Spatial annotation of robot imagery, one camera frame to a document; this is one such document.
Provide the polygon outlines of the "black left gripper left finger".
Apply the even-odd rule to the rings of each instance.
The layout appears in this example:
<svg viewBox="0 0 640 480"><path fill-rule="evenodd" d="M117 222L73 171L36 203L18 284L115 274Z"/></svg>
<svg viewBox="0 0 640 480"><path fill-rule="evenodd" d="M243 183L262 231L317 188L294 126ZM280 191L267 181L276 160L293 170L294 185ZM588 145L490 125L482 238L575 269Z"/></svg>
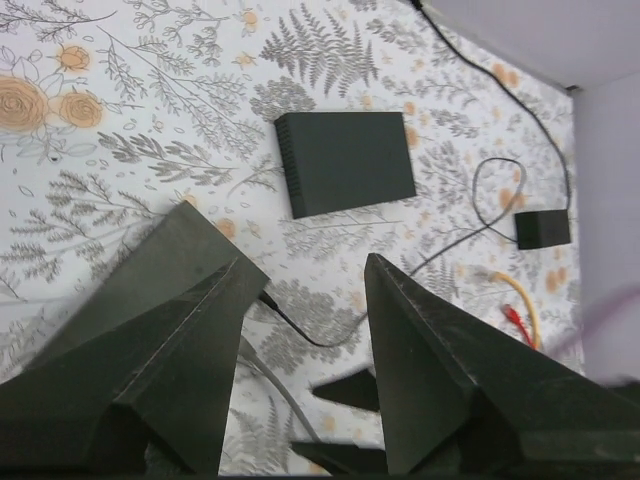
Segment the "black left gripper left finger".
<svg viewBox="0 0 640 480"><path fill-rule="evenodd" d="M140 474L157 443L218 470L240 313L228 264L181 295L1 387L1 471Z"/></svg>

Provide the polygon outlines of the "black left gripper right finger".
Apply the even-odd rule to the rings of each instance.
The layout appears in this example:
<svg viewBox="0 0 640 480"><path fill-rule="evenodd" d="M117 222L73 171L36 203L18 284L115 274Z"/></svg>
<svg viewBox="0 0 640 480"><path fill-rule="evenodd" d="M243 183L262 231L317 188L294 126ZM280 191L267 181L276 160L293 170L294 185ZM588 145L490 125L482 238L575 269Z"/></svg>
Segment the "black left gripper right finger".
<svg viewBox="0 0 640 480"><path fill-rule="evenodd" d="M635 479L639 406L370 254L365 287L393 474Z"/></svg>

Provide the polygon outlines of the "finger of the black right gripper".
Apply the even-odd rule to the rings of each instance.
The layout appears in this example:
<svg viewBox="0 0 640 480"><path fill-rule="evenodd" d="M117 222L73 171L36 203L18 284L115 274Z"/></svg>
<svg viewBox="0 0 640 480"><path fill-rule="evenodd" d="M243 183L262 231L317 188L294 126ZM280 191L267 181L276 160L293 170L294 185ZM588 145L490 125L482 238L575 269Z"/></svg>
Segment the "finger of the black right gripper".
<svg viewBox="0 0 640 480"><path fill-rule="evenodd" d="M315 385L312 387L312 394L333 403L380 412L376 378L368 369Z"/></svg>
<svg viewBox="0 0 640 480"><path fill-rule="evenodd" d="M357 444L293 441L297 455L322 467L331 475L365 475L388 473L386 452Z"/></svg>

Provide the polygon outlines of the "black network switch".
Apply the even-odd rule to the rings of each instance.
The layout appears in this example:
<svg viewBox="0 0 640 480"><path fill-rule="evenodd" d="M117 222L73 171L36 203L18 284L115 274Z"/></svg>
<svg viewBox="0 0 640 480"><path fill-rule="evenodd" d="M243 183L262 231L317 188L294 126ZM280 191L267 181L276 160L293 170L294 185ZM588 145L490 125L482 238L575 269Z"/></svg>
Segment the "black network switch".
<svg viewBox="0 0 640 480"><path fill-rule="evenodd" d="M294 112L274 126L295 219L416 195L400 112Z"/></svg>
<svg viewBox="0 0 640 480"><path fill-rule="evenodd" d="M249 284L243 291L254 302L269 277L190 203L173 207L106 280L78 304L27 368L37 368L159 306L231 262L248 269Z"/></svg>

